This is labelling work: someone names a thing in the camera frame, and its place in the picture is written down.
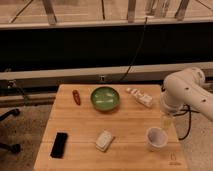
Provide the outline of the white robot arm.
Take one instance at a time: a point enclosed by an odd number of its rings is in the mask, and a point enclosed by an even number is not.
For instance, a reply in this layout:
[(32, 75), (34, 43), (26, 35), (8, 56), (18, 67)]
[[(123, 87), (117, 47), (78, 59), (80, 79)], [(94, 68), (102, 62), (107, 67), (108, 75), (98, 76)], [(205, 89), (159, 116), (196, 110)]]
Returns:
[(187, 104), (213, 122), (213, 94), (203, 88), (204, 72), (197, 67), (174, 72), (165, 77), (160, 108), (167, 116), (177, 114)]

